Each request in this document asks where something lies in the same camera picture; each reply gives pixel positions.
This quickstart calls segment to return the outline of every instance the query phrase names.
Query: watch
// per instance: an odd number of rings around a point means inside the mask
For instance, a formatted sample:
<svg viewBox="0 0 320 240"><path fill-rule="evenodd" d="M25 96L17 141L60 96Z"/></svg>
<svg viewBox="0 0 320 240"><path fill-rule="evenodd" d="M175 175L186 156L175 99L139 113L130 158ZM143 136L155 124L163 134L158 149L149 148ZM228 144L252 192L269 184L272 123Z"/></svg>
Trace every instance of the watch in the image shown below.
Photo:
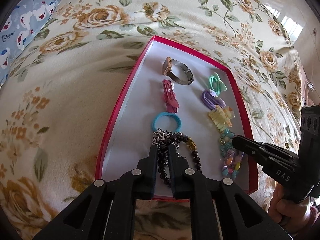
<svg viewBox="0 0 320 240"><path fill-rule="evenodd" d="M187 81L181 80L171 72L173 65L181 68L184 71L188 79ZM186 66L186 64L183 64L180 61L172 59L170 57L167 57L165 62L163 63L162 74L165 76L168 76L169 78L171 78L173 81L177 82L180 85L190 85L193 82L193 74L191 70Z"/></svg>

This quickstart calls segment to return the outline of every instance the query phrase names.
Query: floral blanket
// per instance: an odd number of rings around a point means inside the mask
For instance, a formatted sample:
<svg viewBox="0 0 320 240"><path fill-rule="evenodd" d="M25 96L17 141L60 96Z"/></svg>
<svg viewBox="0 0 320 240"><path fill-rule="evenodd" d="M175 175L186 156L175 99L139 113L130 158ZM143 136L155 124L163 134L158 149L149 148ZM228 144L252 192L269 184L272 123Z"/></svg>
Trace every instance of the floral blanket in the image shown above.
<svg viewBox="0 0 320 240"><path fill-rule="evenodd" d="M62 0L0 91L0 203L24 240L94 179L119 93L153 35L230 68L254 139L296 152L302 66L259 0ZM259 167L252 198L268 208ZM191 239L187 203L138 201L135 239Z"/></svg>

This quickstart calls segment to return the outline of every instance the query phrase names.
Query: pillow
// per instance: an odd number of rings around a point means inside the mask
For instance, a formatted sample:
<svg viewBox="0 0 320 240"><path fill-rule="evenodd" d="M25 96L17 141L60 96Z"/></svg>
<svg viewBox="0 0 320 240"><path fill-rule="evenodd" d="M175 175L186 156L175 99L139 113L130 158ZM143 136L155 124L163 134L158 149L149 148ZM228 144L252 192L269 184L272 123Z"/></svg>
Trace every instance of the pillow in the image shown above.
<svg viewBox="0 0 320 240"><path fill-rule="evenodd" d="M4 24L0 36L0 87L12 63L48 22L61 0L21 0Z"/></svg>

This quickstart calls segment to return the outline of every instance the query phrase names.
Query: hand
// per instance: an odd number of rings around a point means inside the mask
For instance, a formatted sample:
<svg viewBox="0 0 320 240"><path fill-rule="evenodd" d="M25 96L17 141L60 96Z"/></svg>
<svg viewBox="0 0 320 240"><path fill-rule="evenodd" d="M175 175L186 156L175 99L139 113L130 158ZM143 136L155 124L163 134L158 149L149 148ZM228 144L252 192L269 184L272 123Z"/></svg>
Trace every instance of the hand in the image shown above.
<svg viewBox="0 0 320 240"><path fill-rule="evenodd" d="M283 196L284 188L278 184L273 192L268 214L276 223L280 223L281 214L289 217L289 222L283 228L293 234L301 230L310 220L310 197L296 204L293 201L282 199Z"/></svg>

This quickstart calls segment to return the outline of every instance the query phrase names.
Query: screw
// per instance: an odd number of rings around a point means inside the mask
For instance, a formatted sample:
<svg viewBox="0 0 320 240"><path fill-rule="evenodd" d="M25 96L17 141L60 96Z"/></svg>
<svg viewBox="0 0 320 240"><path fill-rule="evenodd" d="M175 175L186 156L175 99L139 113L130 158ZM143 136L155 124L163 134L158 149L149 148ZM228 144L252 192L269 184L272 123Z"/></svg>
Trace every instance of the screw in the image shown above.
<svg viewBox="0 0 320 240"><path fill-rule="evenodd" d="M222 182L223 182L225 185L230 186L230 185L233 183L233 180L230 179L230 178L224 178L224 179L222 180Z"/></svg>
<svg viewBox="0 0 320 240"><path fill-rule="evenodd" d="M102 179L97 179L93 184L96 187L101 187L104 184L104 181Z"/></svg>
<svg viewBox="0 0 320 240"><path fill-rule="evenodd" d="M134 170L131 171L131 174L132 174L132 175L135 175L135 176L140 175L140 174L141 174L141 170L139 170L139 169L134 169Z"/></svg>
<svg viewBox="0 0 320 240"><path fill-rule="evenodd" d="M193 174L195 174L195 170L194 170L194 169L191 169L191 168L185 169L184 172L185 172L185 174L188 174L188 175L193 175Z"/></svg>

